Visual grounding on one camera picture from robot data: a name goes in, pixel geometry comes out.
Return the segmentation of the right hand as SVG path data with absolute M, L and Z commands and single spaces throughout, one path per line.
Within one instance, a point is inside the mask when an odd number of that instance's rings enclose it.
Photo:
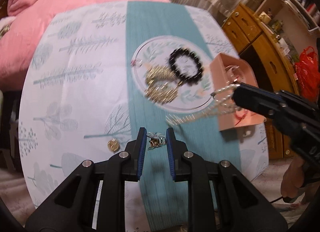
M 283 175 L 280 192 L 283 198 L 295 198 L 304 182 L 303 165 L 305 161 L 300 156 L 294 156 L 291 164 Z

